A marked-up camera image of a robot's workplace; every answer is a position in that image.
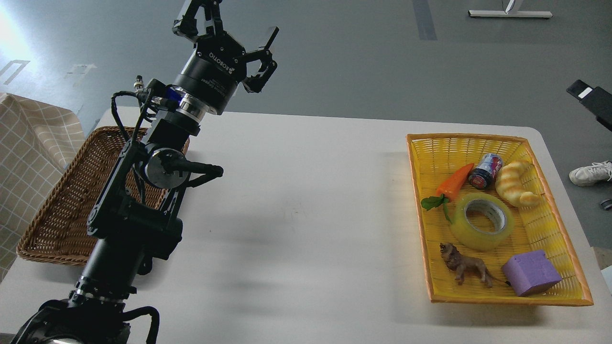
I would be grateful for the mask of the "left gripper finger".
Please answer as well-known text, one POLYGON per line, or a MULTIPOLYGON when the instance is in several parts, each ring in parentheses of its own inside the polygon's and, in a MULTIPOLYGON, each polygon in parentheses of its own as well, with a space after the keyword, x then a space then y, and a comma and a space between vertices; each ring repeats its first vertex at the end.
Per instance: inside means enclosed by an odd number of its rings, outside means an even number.
POLYGON ((280 29, 278 26, 272 26, 269 28, 268 33, 265 35, 266 39, 262 45, 258 46, 257 50, 248 52, 242 56, 242 60, 245 63, 251 63, 254 61, 260 61, 260 67, 256 74, 246 77, 243 81, 243 87, 248 93, 260 93, 267 81, 273 76, 276 71, 278 64, 273 59, 273 53, 271 52, 271 46, 275 38, 277 37, 280 29))
POLYGON ((224 37, 223 22, 220 14, 221 0, 186 0, 173 22, 172 32, 188 39, 194 46, 205 43, 221 43, 224 37), (203 9, 205 31, 199 34, 197 13, 203 9))

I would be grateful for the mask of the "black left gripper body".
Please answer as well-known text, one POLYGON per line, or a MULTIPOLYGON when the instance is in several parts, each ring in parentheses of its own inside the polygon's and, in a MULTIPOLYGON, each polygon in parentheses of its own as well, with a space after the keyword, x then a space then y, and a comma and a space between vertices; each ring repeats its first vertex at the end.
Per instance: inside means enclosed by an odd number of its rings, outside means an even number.
POLYGON ((221 115, 246 78, 245 48, 229 33, 201 37, 173 85, 182 88, 221 115))

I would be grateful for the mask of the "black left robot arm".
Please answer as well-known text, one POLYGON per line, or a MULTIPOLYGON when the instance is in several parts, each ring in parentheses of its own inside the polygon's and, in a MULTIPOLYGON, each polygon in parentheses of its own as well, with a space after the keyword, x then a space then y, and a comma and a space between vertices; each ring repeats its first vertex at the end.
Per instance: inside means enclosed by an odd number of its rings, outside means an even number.
POLYGON ((13 344, 126 344, 131 320, 151 318, 146 342, 155 344, 160 314, 145 306, 125 311, 136 275, 167 260, 182 239, 177 216, 186 189, 223 176, 221 166, 186 159, 181 151, 206 113, 221 115, 239 84, 261 92, 277 69, 270 47, 278 27, 252 52, 223 28, 218 0, 186 0, 175 35, 193 52, 173 84, 138 75, 133 91, 111 97, 111 113, 125 144, 87 219, 98 241, 67 299, 49 300, 20 327, 13 344))

